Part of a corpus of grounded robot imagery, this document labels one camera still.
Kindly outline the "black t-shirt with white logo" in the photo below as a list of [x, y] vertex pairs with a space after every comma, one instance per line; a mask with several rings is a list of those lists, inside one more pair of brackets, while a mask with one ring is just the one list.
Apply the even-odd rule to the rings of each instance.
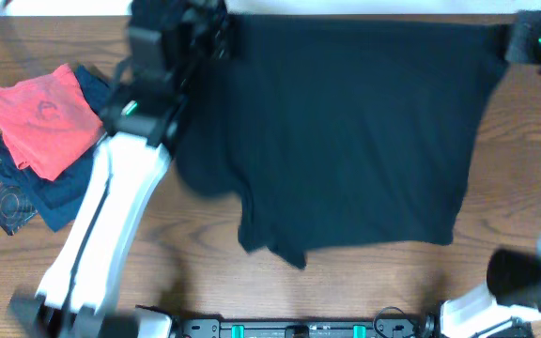
[[476, 133], [506, 73], [504, 25], [243, 15], [206, 66], [175, 165], [236, 193], [239, 241], [303, 269], [308, 251], [450, 244]]

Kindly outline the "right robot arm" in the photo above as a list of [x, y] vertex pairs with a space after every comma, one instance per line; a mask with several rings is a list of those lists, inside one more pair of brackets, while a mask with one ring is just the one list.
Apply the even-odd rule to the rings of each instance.
[[470, 295], [500, 247], [541, 254], [541, 81], [533, 66], [510, 69], [481, 126], [455, 244], [444, 255], [443, 295]]

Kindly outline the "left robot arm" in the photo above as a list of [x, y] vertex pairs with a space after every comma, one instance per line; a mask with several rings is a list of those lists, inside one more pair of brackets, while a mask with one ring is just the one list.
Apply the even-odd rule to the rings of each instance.
[[69, 236], [36, 294], [15, 293], [8, 306], [30, 337], [180, 334], [160, 309], [118, 311], [119, 286], [148, 200], [173, 159], [193, 78], [230, 55], [231, 18], [219, 0], [135, 1], [127, 38]]

